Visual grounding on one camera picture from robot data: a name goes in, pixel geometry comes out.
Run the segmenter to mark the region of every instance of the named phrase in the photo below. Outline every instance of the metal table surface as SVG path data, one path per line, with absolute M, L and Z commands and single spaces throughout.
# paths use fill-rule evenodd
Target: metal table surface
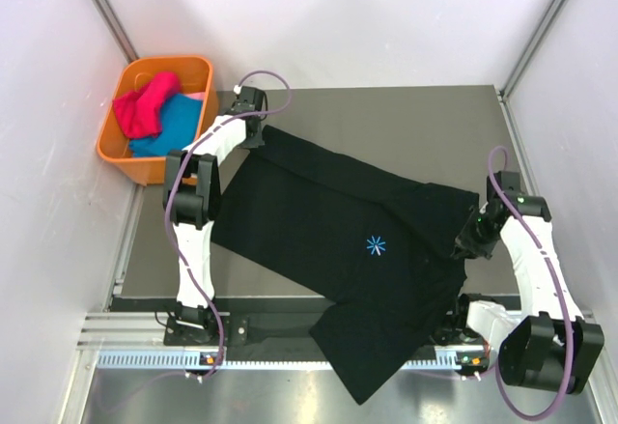
M 461 424 L 520 423 L 502 402 L 495 379 L 452 382 L 400 371 L 362 407 L 332 371 L 221 371 L 203 385 L 184 378 L 155 382 L 125 407 L 106 414 L 155 376 L 151 371 L 98 371 L 83 424 Z M 543 410 L 552 394 L 509 389 L 527 412 Z M 547 424 L 594 424 L 601 420 L 588 390 L 568 397 Z
M 268 92 L 277 106 L 282 92 Z M 231 100 L 223 94 L 221 106 Z M 403 177 L 474 190 L 485 197 L 487 155 L 498 144 L 513 151 L 491 86 L 296 90 L 292 106 L 268 123 Z M 246 153 L 221 166 L 222 185 Z M 512 167 L 518 168 L 513 161 Z M 122 297 L 175 297 L 178 263 L 162 226 L 161 188 L 140 191 L 141 211 L 132 234 Z M 219 297 L 303 297 L 296 283 L 216 245 L 212 278 Z M 490 261 L 466 264 L 467 292 L 513 294 L 517 284 L 502 246 Z M 332 371 L 221 371 L 198 385 L 167 378 L 147 387 L 126 406 L 113 406 L 157 371 L 97 370 L 84 423 L 465 423 L 520 422 L 502 403 L 493 376 L 481 382 L 441 381 L 400 371 L 365 405 L 358 406 Z M 510 389 L 529 412 L 552 394 Z M 588 388 L 569 397 L 548 423 L 601 422 Z
M 284 96 L 282 91 L 269 91 L 270 106 L 279 105 Z M 223 94 L 221 107 L 229 106 L 231 97 Z M 489 151 L 501 144 L 513 152 L 492 86 L 295 90 L 290 108 L 267 122 L 406 178 L 479 192 L 481 200 Z M 236 150 L 223 162 L 222 187 L 245 158 L 245 151 Z M 516 160 L 511 167 L 518 169 Z M 143 191 L 122 297 L 176 296 L 178 263 L 163 230 L 161 196 L 159 186 Z M 219 297 L 314 294 L 217 245 L 212 246 L 211 261 Z M 468 261 L 466 272 L 466 291 L 517 292 L 502 245 L 490 261 Z

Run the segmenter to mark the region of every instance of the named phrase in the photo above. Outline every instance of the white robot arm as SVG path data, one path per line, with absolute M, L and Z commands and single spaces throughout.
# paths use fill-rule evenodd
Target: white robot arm
M 488 203 L 470 215 L 456 238 L 455 256 L 490 258 L 502 240 L 513 262 L 521 310 L 514 317 L 504 306 L 481 297 L 484 299 L 469 301 L 466 325 L 499 350 L 499 372 L 505 383 L 556 391 L 565 371 L 565 322 L 571 323 L 575 354 L 567 393 L 579 393 L 603 348 L 603 331 L 599 325 L 584 321 L 567 289 L 553 246 L 551 215 L 545 199 L 523 193 L 519 173 L 501 171 L 495 176 L 506 199 L 538 242 L 504 205 L 488 178 Z M 569 320 L 563 318 L 557 290 L 564 296 Z
M 210 300 L 214 299 L 211 281 L 211 231 L 221 201 L 218 165 L 235 147 L 247 149 L 264 144 L 262 140 L 262 111 L 266 100 L 264 91 L 252 87 L 237 87 L 237 98 L 225 115 L 218 116 L 210 127 L 193 144 L 182 151 L 172 151 L 166 157 L 163 187 L 163 208 L 167 208 L 173 184 L 181 165 L 183 181 L 170 204 L 170 219 L 174 225 L 178 247 L 195 280 Z M 245 118 L 236 115 L 246 114 Z M 203 295 L 191 281 L 182 259 L 179 259 L 180 287 L 177 296 L 174 322 L 185 326 L 181 342 L 195 340 L 208 342 L 215 333 L 212 312 Z
M 481 334 L 491 346 L 499 347 L 527 316 L 539 316 L 545 312 L 554 320 L 562 318 L 560 303 L 545 262 L 546 257 L 551 259 L 556 270 L 571 321 L 574 322 L 577 318 L 583 319 L 581 311 L 567 289 L 558 256 L 553 249 L 551 222 L 546 222 L 540 216 L 525 216 L 524 220 L 542 243 L 546 255 L 541 253 L 514 217 L 510 216 L 500 231 L 500 238 L 509 251 L 518 281 L 521 315 L 514 318 L 507 313 L 504 306 L 484 300 L 473 301 L 468 308 L 468 327 Z
M 200 137 L 201 139 L 211 134 L 211 138 L 208 142 L 200 145 L 194 154 L 197 156 L 213 155 L 216 157 L 217 164 L 221 164 L 236 146 L 242 144 L 247 138 L 246 122 L 243 119 L 237 119 L 223 125 L 231 118 L 231 115 L 216 117 L 212 127 Z M 185 147 L 184 150 L 188 151 L 192 146 L 193 144 Z M 174 224 L 179 249 L 188 261 L 196 280 L 202 285 L 210 299 L 214 298 L 214 287 L 211 281 L 211 231 L 213 224 L 214 221 L 210 220 L 202 229 L 196 229 L 195 225 L 188 223 Z M 180 259 L 179 266 L 181 284 L 177 300 L 184 306 L 193 308 L 203 306 L 204 298 L 191 282 L 188 273 L 184 270 L 184 263 Z

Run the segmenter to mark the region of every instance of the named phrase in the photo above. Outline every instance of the red cloth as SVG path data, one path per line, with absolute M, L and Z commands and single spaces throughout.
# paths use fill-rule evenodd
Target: red cloth
M 129 139 L 159 136 L 162 131 L 161 107 L 181 90 L 175 73 L 162 71 L 138 91 L 129 91 L 114 99 L 112 105 L 118 125 Z

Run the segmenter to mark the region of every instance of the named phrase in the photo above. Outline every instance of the blue cloth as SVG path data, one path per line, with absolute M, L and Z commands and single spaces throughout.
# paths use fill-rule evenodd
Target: blue cloth
M 176 94 L 161 107 L 161 126 L 158 137 L 142 137 L 128 142 L 134 157 L 166 156 L 171 150 L 181 150 L 195 137 L 200 122 L 202 101 Z

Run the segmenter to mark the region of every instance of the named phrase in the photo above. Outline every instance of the cable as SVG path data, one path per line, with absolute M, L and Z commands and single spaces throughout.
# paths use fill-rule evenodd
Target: cable
M 159 319 L 158 319 L 158 313 L 154 312 L 154 320 L 156 321 L 156 323 L 158 325 L 162 325 L 163 327 L 167 328 L 167 325 L 165 325 L 164 323 L 162 323 Z
M 264 109 L 266 110 L 266 112 L 268 112 L 268 96 L 267 96 L 267 93 L 264 93 Z M 265 115 L 265 116 L 261 117 L 260 120 L 264 121 L 266 118 L 268 118 L 268 115 Z
M 288 98 L 286 99 L 285 103 L 282 106 L 280 106 L 278 108 L 275 108 L 275 109 L 272 109 L 272 110 L 245 112 L 245 113 L 240 113 L 238 115 L 235 115 L 235 116 L 233 116 L 231 118 L 228 118 L 227 120 L 225 120 L 220 125 L 214 127 L 209 134 L 207 134 L 206 136 L 204 136 L 200 140 L 198 140 L 189 149 L 189 151 L 184 156 L 184 160 L 181 163 L 181 166 L 179 168 L 178 176 L 176 177 L 176 179 L 174 180 L 174 184 L 172 185 L 172 190 L 170 191 L 170 196 L 169 196 L 169 199 L 167 201 L 167 207 L 165 208 L 165 215 L 164 215 L 164 218 L 163 218 L 164 219 L 163 224 L 165 226 L 165 234 L 167 235 L 167 239 L 170 241 L 170 243 L 172 244 L 172 247 L 174 248 L 174 250 L 178 254 L 178 256 L 181 259 L 181 261 L 184 263 L 184 267 L 186 268 L 186 271 L 187 271 L 187 273 L 189 275 L 189 278 L 191 279 L 191 282 L 195 286 L 195 289 L 197 289 L 197 291 L 202 295 L 202 297 L 206 301 L 208 307 L 211 309 L 212 314 L 214 315 L 214 318 L 216 319 L 216 323 L 217 323 L 217 327 L 218 327 L 219 343 L 218 343 L 216 361 L 214 362 L 214 364 L 212 365 L 210 370 L 207 372 L 207 374 L 205 376 L 203 376 L 203 381 L 206 381 L 207 379 L 209 379 L 216 372 L 217 368 L 223 362 L 223 342 L 224 342 L 224 338 L 225 338 L 224 330 L 223 330 L 223 321 L 221 320 L 221 315 L 219 314 L 218 310 L 216 309 L 216 306 L 214 306 L 214 303 L 212 303 L 212 300 L 209 298 L 209 296 L 206 294 L 206 292 L 204 292 L 204 289 L 202 289 L 202 286 L 200 286 L 200 284 L 195 279 L 195 276 L 193 275 L 193 271 L 191 271 L 191 268 L 189 267 L 189 264 L 188 264 L 188 261 L 186 260 L 186 257 L 183 255 L 183 253 L 181 252 L 181 249 L 178 246 L 178 243 L 176 241 L 176 235 L 174 234 L 174 229 L 172 228 L 172 220 L 171 220 L 172 204 L 174 203 L 174 198 L 176 197 L 176 193 L 178 192 L 178 187 L 181 184 L 181 181 L 183 180 L 184 170 L 186 169 L 186 165 L 190 161 L 191 156 L 193 155 L 195 150 L 198 147 L 200 147 L 202 144 L 204 144 L 207 140 L 209 140 L 214 133 L 219 131 L 222 127 L 226 126 L 228 123 L 231 123 L 233 120 L 236 120 L 236 119 L 239 119 L 239 118 L 252 117 L 254 115 L 267 116 L 267 115 L 274 115 L 276 113 L 283 112 L 286 108 L 288 108 L 288 106 L 292 102 L 292 89 L 290 88 L 290 85 L 288 84 L 288 82 L 282 76 L 280 76 L 279 74 L 275 73 L 274 71 L 268 71 L 268 70 L 252 71 L 252 72 L 246 74 L 240 80 L 239 86 L 242 86 L 242 83 L 244 83 L 244 81 L 246 81 L 248 78 L 250 78 L 251 76 L 254 76 L 256 74 L 268 74 L 270 76 L 273 76 L 273 77 L 277 78 L 279 81 L 281 81 L 281 83 L 285 86 L 286 91 L 288 93 Z M 111 408 L 106 408 L 103 405 L 103 403 L 101 402 L 101 399 L 100 399 L 100 394 L 97 393 L 97 404 L 98 404 L 98 407 L 103 412 L 106 412 L 108 414 L 112 413 L 112 412 L 115 412 L 115 411 L 119 410 L 120 408 L 124 407 L 129 401 L 131 401 L 133 399 L 133 397 L 137 396 L 139 393 L 141 393 L 143 390 L 148 388 L 154 382 L 157 382 L 159 379 L 168 378 L 168 377 L 172 377 L 172 376 L 185 376 L 185 372 L 181 372 L 181 371 L 168 371 L 168 372 L 159 374 L 158 376 L 155 376 L 155 377 L 151 378 L 150 380 L 148 380 L 146 383 L 140 385 L 138 388 L 133 390 L 127 397 L 125 397 L 120 403 L 116 404 L 115 406 L 113 406 Z
M 497 146 L 493 148 L 490 152 L 490 156 L 488 158 L 488 170 L 490 172 L 490 182 L 492 183 L 493 189 L 495 190 L 495 193 L 498 194 L 498 197 L 500 197 L 500 200 L 502 200 L 507 209 L 509 209 L 509 212 L 511 212 L 515 219 L 520 222 L 521 226 L 523 226 L 523 229 L 525 229 L 525 231 L 530 235 L 530 238 L 534 241 L 534 244 L 539 249 L 539 251 L 543 251 L 543 245 L 536 237 L 534 232 L 527 225 L 527 223 L 524 221 L 523 216 L 521 216 L 520 212 L 518 212 L 518 210 L 513 206 L 513 204 L 511 204 L 495 178 L 492 165 L 493 158 L 498 152 L 502 152 L 504 154 L 504 169 L 506 169 L 509 162 L 509 154 L 504 146 Z M 504 402 L 514 414 L 526 421 L 540 421 L 554 414 L 556 410 L 558 410 L 567 395 L 567 388 L 569 387 L 569 380 L 571 378 L 571 372 L 573 368 L 574 340 L 573 327 L 571 326 L 571 318 L 569 316 L 569 308 L 567 307 L 567 301 L 564 299 L 562 286 L 560 285 L 560 281 L 558 280 L 556 270 L 553 267 L 553 263 L 551 262 L 549 256 L 545 255 L 545 252 L 543 252 L 543 259 L 548 266 L 553 286 L 556 290 L 556 294 L 558 295 L 558 302 L 560 303 L 560 310 L 562 312 L 562 318 L 564 319 L 565 327 L 566 354 L 564 358 L 564 375 L 562 376 L 562 382 L 560 383 L 560 387 L 558 388 L 558 393 L 554 397 L 551 404 L 544 411 L 538 414 L 524 414 L 515 407 L 509 396 L 506 394 L 504 383 L 502 382 L 502 378 L 500 376 L 500 368 L 495 368 L 495 378 L 498 384 L 498 389 L 500 390 L 500 395 L 502 395 Z

